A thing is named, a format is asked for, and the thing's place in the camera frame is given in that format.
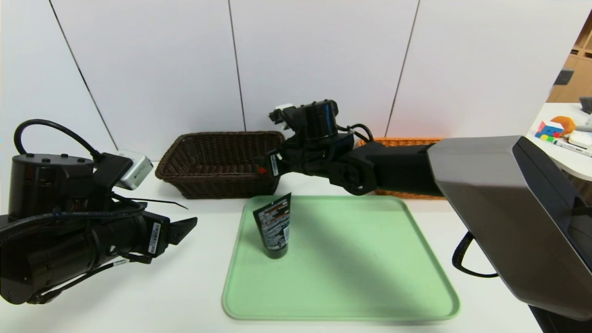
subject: white desk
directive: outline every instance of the white desk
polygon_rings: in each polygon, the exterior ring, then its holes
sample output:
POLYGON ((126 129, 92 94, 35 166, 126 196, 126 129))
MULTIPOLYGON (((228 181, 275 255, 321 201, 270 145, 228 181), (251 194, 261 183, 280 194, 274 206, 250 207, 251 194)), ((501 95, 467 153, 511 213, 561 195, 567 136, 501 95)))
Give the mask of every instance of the white desk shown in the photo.
POLYGON ((583 125, 588 118, 588 114, 581 111, 580 103, 545 103, 526 137, 549 155, 561 169, 583 180, 592 181, 592 158, 535 137, 540 122, 550 121, 556 116, 571 117, 576 125, 583 125))
MULTIPOLYGON (((277 194, 348 195, 327 180, 289 174, 277 194)), ((447 201, 407 204, 461 299, 460 314, 439 323, 389 326, 364 322, 248 322, 229 318, 221 295, 246 200, 185 200, 153 174, 129 197, 175 200, 150 203, 149 211, 174 220, 198 216, 195 229, 151 265, 127 264, 99 273, 65 291, 48 305, 13 306, 0 300, 0 332, 389 332, 540 333, 528 306, 516 300, 499 278, 476 278, 457 271, 451 256, 466 229, 447 201)), ((473 244, 465 264, 493 272, 473 244)))

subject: orange toy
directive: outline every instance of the orange toy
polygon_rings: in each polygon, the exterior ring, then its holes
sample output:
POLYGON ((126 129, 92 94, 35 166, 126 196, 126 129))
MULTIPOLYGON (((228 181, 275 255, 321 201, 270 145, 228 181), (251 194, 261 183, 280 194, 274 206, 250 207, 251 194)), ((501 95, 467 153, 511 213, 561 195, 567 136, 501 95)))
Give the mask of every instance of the orange toy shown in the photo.
POLYGON ((573 132, 575 130, 575 123, 572 118, 565 117, 565 116, 557 116, 557 117, 551 119, 551 121, 554 123, 559 123, 559 124, 563 125, 563 132, 561 133, 561 136, 570 134, 571 132, 573 132))

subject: black cable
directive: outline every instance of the black cable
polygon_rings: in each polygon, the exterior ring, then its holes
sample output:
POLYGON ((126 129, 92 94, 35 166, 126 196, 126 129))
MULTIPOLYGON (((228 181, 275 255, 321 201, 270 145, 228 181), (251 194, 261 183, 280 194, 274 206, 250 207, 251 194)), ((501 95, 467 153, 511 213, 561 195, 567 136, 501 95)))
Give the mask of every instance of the black cable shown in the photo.
POLYGON ((33 295, 33 297, 31 297, 31 299, 29 301, 27 301, 27 303, 30 304, 46 304, 47 302, 53 300, 54 298, 58 297, 59 294, 61 294, 64 290, 66 289, 70 289, 73 286, 79 284, 80 282, 83 282, 84 280, 86 280, 87 278, 90 278, 93 275, 96 275, 102 271, 108 270, 109 268, 113 268, 116 265, 121 265, 123 263, 123 260, 118 260, 115 262, 112 262, 110 264, 107 265, 103 265, 99 268, 97 268, 96 270, 92 270, 86 274, 84 274, 83 276, 77 278, 76 280, 58 288, 55 290, 52 290, 50 292, 47 292, 45 294, 35 294, 33 295))
POLYGON ((114 212, 53 212, 25 217, 11 222, 8 228, 0 230, 0 245, 11 239, 34 233, 37 231, 38 227, 58 219, 122 219, 125 217, 138 216, 146 209, 146 206, 118 194, 113 194, 112 198, 135 206, 136 208, 114 212))
POLYGON ((462 238, 461 242, 456 247, 456 250, 454 250, 454 254, 452 255, 452 265, 457 270, 459 270, 463 273, 472 275, 472 276, 485 277, 485 278, 498 277, 499 275, 497 273, 493 273, 493 274, 476 273, 476 272, 473 272, 473 271, 465 268, 462 265, 462 260, 465 258, 465 253, 466 253, 467 249, 469 248, 469 245, 471 244, 473 239, 475 239, 475 237, 473 236, 473 234, 470 231, 465 234, 465 236, 462 238))
POLYGON ((364 129, 364 131, 366 131, 366 135, 368 135, 368 137, 365 137, 363 135, 361 135, 360 133, 356 132, 356 131, 352 131, 353 134, 355 134, 355 136, 359 137, 360 139, 364 140, 364 142, 368 143, 370 141, 374 141, 374 137, 372 136, 372 132, 370 131, 370 129, 364 125, 364 124, 355 124, 355 125, 351 125, 348 127, 341 127, 339 125, 337 125, 337 129, 343 132, 349 132, 352 129, 358 128, 360 127, 361 129, 364 129))
POLYGON ((348 126, 348 128, 350 128, 350 129, 355 129, 355 128, 358 128, 358 127, 361 128, 361 129, 363 129, 364 131, 366 131, 366 135, 368 136, 368 139, 370 141, 374 141, 374 137, 372 136, 372 132, 370 131, 370 129, 368 128, 368 126, 366 126, 364 124, 354 124, 354 125, 348 126))
POLYGON ((99 162, 102 159, 101 153, 98 150, 94 149, 88 142, 86 142, 85 139, 81 138, 78 134, 74 133, 73 131, 65 128, 64 126, 62 126, 58 123, 54 123, 53 121, 44 120, 44 119, 31 119, 31 120, 27 120, 27 121, 21 123, 20 125, 18 125, 17 129, 14 131, 14 146, 17 148, 17 151, 19 154, 26 154, 27 153, 25 148, 22 146, 21 136, 22 136, 22 131, 24 131, 25 128, 27 128, 31 125, 49 126, 49 127, 52 127, 56 130, 59 130, 63 133, 66 133, 68 136, 70 136, 72 139, 76 140, 84 148, 86 148, 86 150, 88 150, 91 153, 93 161, 99 162))
POLYGON ((129 200, 138 200, 138 201, 150 201, 150 202, 160 202, 160 203, 173 203, 179 207, 183 207, 184 209, 189 210, 189 208, 183 206, 180 203, 174 202, 174 201, 166 201, 166 200, 155 200, 155 199, 142 199, 142 198, 128 198, 129 200))

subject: white label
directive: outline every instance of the white label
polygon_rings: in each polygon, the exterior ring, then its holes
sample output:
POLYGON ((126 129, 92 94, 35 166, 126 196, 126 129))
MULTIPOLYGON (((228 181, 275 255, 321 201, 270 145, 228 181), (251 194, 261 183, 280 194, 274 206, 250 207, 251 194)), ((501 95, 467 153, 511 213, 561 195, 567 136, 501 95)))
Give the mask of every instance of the white label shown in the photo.
POLYGON ((119 266, 119 265, 123 265, 123 264, 127 264, 128 262, 130 262, 129 259, 118 260, 118 261, 116 261, 116 262, 113 263, 113 267, 119 266))
POLYGON ((160 236, 160 223, 155 223, 154 226, 152 226, 152 236, 150 237, 150 246, 148 246, 148 252, 152 254, 156 253, 158 236, 160 236))
POLYGON ((284 238, 286 239, 286 244, 288 243, 288 238, 290 238, 290 226, 284 228, 284 238))
POLYGON ((275 177, 275 176, 279 175, 278 163, 275 160, 275 155, 271 155, 269 158, 271 159, 271 170, 273 171, 274 177, 275 177))

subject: brown wicker basket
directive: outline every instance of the brown wicker basket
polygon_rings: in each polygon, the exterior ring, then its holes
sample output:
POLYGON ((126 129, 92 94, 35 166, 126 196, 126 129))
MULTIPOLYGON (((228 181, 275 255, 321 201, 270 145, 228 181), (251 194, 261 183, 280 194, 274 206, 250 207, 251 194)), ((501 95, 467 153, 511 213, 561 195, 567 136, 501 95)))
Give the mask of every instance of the brown wicker basket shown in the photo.
POLYGON ((185 134, 165 153, 155 174, 187 199, 270 195, 279 178, 259 176, 255 159, 284 140, 280 132, 185 134))
MULTIPOLYGON (((416 146, 416 145, 429 145, 431 143, 436 143, 442 140, 441 137, 376 137, 374 141, 382 143, 387 147, 392 146, 416 146)), ((363 145, 365 142, 360 140, 360 145, 363 145)), ((413 194, 413 193, 405 193, 405 192, 396 192, 396 191, 384 191, 384 190, 376 190, 376 194, 381 196, 395 196, 398 198, 403 199, 427 199, 427 200, 443 200, 444 197, 435 197, 435 196, 423 196, 420 194, 413 194)))

